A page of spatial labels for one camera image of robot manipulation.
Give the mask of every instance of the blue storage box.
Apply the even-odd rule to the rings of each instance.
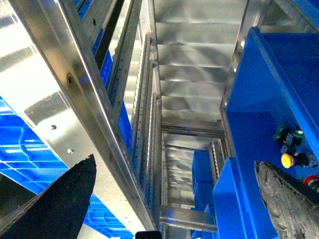
[[[229,158],[225,162],[213,193],[219,239],[256,238],[248,215],[250,207],[246,204],[247,196],[242,187],[237,161],[235,158]],[[265,220],[264,226],[271,229],[269,232],[264,231],[263,238],[276,237],[269,216],[266,215],[263,220]]]
[[[195,188],[195,208],[198,211],[204,212],[207,204],[213,206],[213,183],[198,183]]]
[[[197,183],[213,183],[208,151],[195,151],[192,165],[193,192]]]
[[[319,168],[285,169],[280,147],[273,141],[280,125],[295,129],[299,124],[319,158],[318,76],[317,34],[261,34],[256,27],[250,29],[226,115],[238,165],[237,180],[245,197],[253,238],[270,239],[276,235],[260,196],[255,160],[270,161],[297,178],[319,175]],[[216,205],[221,203],[214,197]],[[216,208],[218,223],[221,219],[217,212]]]

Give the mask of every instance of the metal shelf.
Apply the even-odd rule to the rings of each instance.
[[[0,95],[68,167],[93,153],[95,195],[131,233],[153,230],[91,52],[102,27],[87,44],[89,28],[83,29],[73,1],[18,0],[13,8],[5,2],[16,19],[14,33],[25,41],[9,42],[1,57],[6,64],[0,69]]]

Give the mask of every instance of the yellow button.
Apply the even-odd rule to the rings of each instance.
[[[289,154],[284,153],[283,156],[281,156],[281,163],[285,168],[290,168],[293,165],[294,161]]]

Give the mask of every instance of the bolt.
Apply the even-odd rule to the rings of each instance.
[[[50,130],[56,130],[56,125],[54,125],[54,124],[51,125],[51,126],[50,126]]]

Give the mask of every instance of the screw hole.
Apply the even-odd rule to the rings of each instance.
[[[73,80],[74,80],[74,79],[73,79],[73,76],[72,76],[70,73],[67,75],[66,78],[67,78],[69,84],[72,84],[72,83],[73,83]]]

